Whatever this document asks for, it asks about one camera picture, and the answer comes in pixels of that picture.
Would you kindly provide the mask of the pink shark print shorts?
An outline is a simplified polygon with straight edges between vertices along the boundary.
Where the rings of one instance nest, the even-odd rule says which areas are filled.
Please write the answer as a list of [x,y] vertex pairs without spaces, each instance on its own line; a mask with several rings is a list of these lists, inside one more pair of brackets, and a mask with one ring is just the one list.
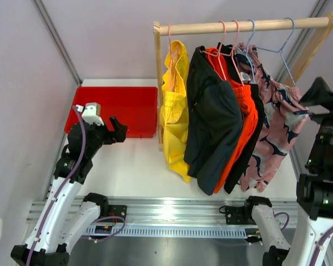
[[260,61],[257,47],[251,46],[255,79],[264,104],[265,118],[249,167],[239,182],[243,191],[256,188],[262,192],[295,144],[309,118],[309,110],[299,103],[299,88],[275,81]]

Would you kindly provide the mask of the orange shorts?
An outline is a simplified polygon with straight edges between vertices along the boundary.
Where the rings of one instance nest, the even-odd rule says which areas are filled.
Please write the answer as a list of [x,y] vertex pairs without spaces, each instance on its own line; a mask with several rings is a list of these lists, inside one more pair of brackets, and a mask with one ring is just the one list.
[[[226,85],[226,89],[227,89],[227,91],[226,91],[227,92],[226,103],[228,104],[228,107],[226,109],[227,113],[223,116],[223,118],[221,120],[222,120],[222,122],[226,123],[227,129],[232,129],[235,131],[235,136],[232,137],[230,140],[229,151],[226,154],[226,162],[221,164],[221,174],[222,174],[223,169],[226,166],[226,164],[229,162],[229,160],[236,148],[239,137],[241,135],[241,131],[243,129],[243,115],[242,115],[242,112],[237,103],[235,93],[233,92],[233,89],[228,81],[228,78],[225,75],[224,68],[221,66],[221,59],[223,58],[223,54],[217,56],[217,54],[216,54],[218,52],[217,48],[208,48],[208,49],[206,49],[206,52],[208,53],[208,55],[206,56],[208,63],[210,64],[212,69],[217,73],[217,75],[221,78],[221,80],[223,81],[223,84]],[[241,72],[237,68],[238,64],[236,62],[235,55],[229,55],[229,57],[231,57],[232,59],[235,60],[234,66],[236,67],[237,73],[241,80],[241,76],[240,76]]]

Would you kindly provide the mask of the dark grey shorts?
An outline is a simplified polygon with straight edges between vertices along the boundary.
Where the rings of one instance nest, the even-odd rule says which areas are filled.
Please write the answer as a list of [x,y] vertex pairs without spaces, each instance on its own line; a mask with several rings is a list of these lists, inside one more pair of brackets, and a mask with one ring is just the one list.
[[190,61],[186,81],[189,126],[184,161],[189,165],[188,175],[196,178],[206,195],[212,195],[235,131],[227,129],[221,120],[227,113],[227,89],[206,56],[205,47],[199,46]]

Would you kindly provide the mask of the black shorts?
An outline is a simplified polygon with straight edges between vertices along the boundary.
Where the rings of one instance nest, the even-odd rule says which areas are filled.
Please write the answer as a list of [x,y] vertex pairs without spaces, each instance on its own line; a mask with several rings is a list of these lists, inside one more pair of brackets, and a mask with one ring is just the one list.
[[249,167],[250,158],[263,126],[265,112],[258,85],[241,83],[234,66],[235,60],[228,56],[231,46],[219,44],[218,47],[223,53],[221,66],[224,68],[243,115],[243,129],[238,143],[214,190],[217,193],[224,188],[227,193],[230,193]]

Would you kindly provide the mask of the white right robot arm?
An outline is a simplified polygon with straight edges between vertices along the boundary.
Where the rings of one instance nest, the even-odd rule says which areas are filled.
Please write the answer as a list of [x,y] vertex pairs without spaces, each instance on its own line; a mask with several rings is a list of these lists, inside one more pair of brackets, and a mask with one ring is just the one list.
[[266,251],[263,265],[321,265],[333,235],[333,91],[317,77],[301,99],[304,106],[320,105],[327,113],[310,113],[320,125],[313,147],[296,185],[299,207],[292,243],[276,222],[268,198],[250,196],[243,206],[222,206],[228,225],[256,225]]

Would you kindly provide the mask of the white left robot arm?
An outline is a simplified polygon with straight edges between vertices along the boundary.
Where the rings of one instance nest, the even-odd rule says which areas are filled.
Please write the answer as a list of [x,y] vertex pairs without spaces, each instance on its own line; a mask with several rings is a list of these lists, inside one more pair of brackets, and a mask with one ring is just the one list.
[[113,130],[105,124],[88,123],[79,118],[70,128],[68,143],[55,165],[51,190],[37,223],[24,244],[15,245],[11,258],[18,265],[67,265],[69,256],[86,229],[96,222],[120,222],[125,215],[110,210],[108,198],[87,194],[75,215],[66,217],[77,193],[93,167],[92,159],[104,145],[124,142],[127,126],[110,117]]

